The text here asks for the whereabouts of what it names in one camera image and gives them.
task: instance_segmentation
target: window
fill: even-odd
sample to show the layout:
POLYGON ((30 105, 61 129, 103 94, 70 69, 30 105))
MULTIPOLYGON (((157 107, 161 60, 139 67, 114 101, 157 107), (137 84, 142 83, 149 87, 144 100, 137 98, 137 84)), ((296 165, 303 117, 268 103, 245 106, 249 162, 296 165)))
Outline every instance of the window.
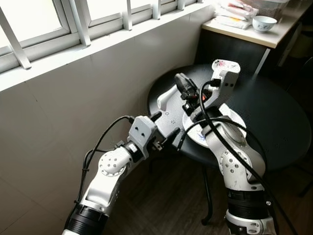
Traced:
POLYGON ((0 0, 0 72, 179 9, 196 0, 0 0))

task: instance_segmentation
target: white window sill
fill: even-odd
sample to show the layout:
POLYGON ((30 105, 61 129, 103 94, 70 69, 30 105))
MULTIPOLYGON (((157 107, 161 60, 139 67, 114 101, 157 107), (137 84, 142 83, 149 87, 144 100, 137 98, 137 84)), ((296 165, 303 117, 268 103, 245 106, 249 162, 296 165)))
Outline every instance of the white window sill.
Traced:
POLYGON ((0 92, 34 77, 55 70, 73 61, 112 47, 127 39, 152 30, 192 12, 200 10, 206 6, 209 6, 211 4, 209 2, 211 1, 205 1, 204 3, 194 3, 185 7, 183 11, 176 10, 165 14, 161 17, 160 20, 150 19, 148 21, 136 24, 133 26, 132 31, 120 30, 108 36, 95 39, 92 41, 91 46, 89 47, 77 45, 75 47, 60 51, 53 55, 32 62, 32 68, 29 70, 24 70, 19 67, 3 72, 0 74, 0 92))

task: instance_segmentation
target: white bowl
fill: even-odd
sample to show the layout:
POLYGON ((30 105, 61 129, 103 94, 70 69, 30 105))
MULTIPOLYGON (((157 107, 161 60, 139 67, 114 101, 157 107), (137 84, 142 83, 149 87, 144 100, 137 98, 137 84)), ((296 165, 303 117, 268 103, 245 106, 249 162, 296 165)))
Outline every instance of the white bowl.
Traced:
POLYGON ((252 20, 254 30, 259 33, 269 31, 276 23, 276 19, 267 16, 255 16, 252 20))

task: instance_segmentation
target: white wall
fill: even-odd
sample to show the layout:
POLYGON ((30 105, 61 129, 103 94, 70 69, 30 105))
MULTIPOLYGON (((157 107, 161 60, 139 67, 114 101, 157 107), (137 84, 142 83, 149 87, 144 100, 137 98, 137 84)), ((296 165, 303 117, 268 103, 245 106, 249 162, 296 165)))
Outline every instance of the white wall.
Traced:
POLYGON ((1 235, 61 232, 86 151, 115 118, 146 113, 159 76, 193 63, 210 18, 204 8, 0 93, 1 235))

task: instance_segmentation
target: wooden floor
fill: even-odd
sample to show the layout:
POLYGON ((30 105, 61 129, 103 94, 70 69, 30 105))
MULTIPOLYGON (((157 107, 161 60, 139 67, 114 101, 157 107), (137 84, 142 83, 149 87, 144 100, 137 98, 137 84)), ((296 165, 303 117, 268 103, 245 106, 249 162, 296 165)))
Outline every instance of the wooden floor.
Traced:
MULTIPOLYGON (((312 168, 312 159, 301 164, 312 168)), ((148 163, 140 164, 123 182, 120 197, 105 228, 105 235, 228 235, 224 222, 226 193, 222 176, 208 169, 214 212, 209 226, 201 219, 207 213, 201 166, 186 157, 158 161, 152 174, 148 163)), ((304 198, 297 194, 312 177, 295 167, 268 175, 277 199, 299 235, 312 235, 313 190, 304 198)), ((280 235, 289 229, 278 216, 280 235)))

